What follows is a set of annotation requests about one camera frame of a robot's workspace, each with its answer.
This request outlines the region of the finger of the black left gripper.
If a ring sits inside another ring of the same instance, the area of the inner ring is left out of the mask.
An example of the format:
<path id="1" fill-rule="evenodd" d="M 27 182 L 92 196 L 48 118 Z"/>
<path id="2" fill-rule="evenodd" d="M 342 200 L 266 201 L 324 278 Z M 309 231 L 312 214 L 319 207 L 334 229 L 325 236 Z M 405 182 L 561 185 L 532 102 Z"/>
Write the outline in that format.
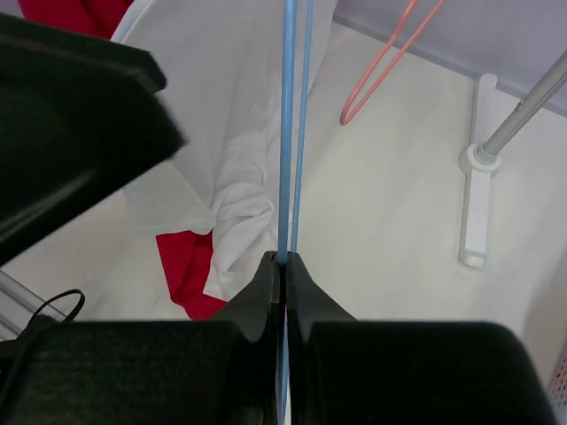
<path id="1" fill-rule="evenodd" d="M 148 51 L 1 18 L 1 260 L 183 146 Z"/>

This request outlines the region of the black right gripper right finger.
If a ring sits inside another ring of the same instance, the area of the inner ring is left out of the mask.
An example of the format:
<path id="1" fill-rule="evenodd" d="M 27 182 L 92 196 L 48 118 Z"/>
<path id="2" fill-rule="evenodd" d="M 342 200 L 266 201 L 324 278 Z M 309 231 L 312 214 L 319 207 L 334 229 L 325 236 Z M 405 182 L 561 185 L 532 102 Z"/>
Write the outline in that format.
<path id="1" fill-rule="evenodd" d="M 295 424 L 553 424 L 528 353 L 487 321 L 359 321 L 285 270 Z"/>

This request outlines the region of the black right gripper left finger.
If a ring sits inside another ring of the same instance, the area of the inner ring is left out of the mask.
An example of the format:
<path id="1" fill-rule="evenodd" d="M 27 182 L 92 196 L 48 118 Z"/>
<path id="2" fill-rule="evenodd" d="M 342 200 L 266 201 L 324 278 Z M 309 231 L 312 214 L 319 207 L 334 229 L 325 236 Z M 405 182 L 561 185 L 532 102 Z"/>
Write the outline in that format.
<path id="1" fill-rule="evenodd" d="M 202 321 L 57 321 L 1 346 L 4 424 L 276 424 L 280 280 L 269 251 Z"/>

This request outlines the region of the magenta t shirt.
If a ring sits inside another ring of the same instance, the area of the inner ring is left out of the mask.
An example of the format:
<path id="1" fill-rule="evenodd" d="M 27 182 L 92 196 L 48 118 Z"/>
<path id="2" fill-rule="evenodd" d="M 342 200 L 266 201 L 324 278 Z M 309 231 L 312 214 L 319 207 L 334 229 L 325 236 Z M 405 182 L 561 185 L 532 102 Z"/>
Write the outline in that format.
<path id="1" fill-rule="evenodd" d="M 102 39 L 120 41 L 150 3 L 148 1 L 20 1 L 25 19 L 49 27 Z M 192 319 L 206 319 L 225 303 L 203 294 L 213 255 L 210 230 L 197 232 L 180 226 L 153 226 L 142 218 L 141 226 L 156 234 L 159 258 L 173 303 Z"/>

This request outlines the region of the white t shirt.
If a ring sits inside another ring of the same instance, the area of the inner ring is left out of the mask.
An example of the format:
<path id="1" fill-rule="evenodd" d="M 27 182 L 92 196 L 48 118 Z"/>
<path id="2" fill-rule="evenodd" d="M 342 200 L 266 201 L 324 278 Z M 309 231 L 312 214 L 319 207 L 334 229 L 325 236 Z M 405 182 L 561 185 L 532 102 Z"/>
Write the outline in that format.
<path id="1" fill-rule="evenodd" d="M 213 238 L 204 292 L 233 298 L 276 247 L 284 3 L 135 1 L 113 40 L 149 51 L 185 145 L 124 189 L 154 235 Z"/>

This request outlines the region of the light blue hanger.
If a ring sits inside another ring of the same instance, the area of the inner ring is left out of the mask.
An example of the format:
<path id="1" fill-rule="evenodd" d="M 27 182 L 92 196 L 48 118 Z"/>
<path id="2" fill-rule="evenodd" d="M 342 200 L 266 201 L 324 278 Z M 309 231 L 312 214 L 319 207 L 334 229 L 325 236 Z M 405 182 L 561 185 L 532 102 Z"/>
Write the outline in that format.
<path id="1" fill-rule="evenodd" d="M 291 366 L 288 331 L 286 265 L 290 253 L 298 251 L 299 216 L 307 124 L 307 99 L 310 87 L 310 59 L 315 3 L 307 2 L 305 40 L 302 59 L 299 126 L 294 127 L 295 59 L 299 3 L 286 1 L 283 8 L 283 56 L 280 119 L 280 156 L 278 190 L 278 225 L 276 261 L 280 280 L 282 326 L 278 343 L 277 412 L 278 422 L 285 424 L 291 415 Z"/>

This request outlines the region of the clothes rack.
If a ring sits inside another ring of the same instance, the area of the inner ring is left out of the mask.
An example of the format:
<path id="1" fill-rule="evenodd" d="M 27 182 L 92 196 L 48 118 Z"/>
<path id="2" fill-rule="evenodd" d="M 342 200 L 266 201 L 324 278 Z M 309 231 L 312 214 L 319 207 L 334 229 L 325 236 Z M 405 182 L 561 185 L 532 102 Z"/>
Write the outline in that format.
<path id="1" fill-rule="evenodd" d="M 482 268 L 487 260 L 491 180 L 501 166 L 500 153 L 530 119 L 566 84 L 566 55 L 547 70 L 510 115 L 495 125 L 493 109 L 498 78 L 485 73 L 477 81 L 470 121 L 470 143 L 458 164 L 465 176 L 459 260 Z"/>

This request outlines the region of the aluminium mounting rail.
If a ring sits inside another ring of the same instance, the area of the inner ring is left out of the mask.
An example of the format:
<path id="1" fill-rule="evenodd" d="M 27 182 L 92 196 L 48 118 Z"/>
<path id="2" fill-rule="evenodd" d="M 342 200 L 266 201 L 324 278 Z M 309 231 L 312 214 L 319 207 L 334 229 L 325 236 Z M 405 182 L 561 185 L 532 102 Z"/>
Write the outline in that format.
<path id="1" fill-rule="evenodd" d="M 8 274 L 1 272 L 0 314 L 1 340 L 16 338 L 39 310 L 44 300 Z"/>

